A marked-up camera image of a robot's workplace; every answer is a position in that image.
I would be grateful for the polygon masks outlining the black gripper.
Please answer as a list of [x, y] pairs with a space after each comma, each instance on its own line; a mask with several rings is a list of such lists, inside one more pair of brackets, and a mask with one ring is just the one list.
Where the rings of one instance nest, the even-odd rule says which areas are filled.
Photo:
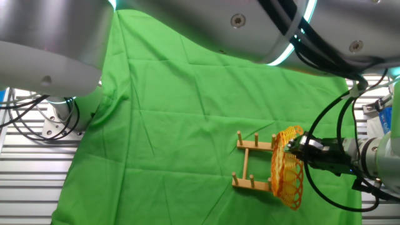
[[307, 133], [298, 135], [285, 145], [285, 152], [296, 154], [296, 158], [307, 163], [313, 169], [329, 171], [336, 176], [342, 174], [353, 175], [351, 168], [352, 156], [346, 152], [346, 139], [337, 138], [311, 139], [306, 146]]

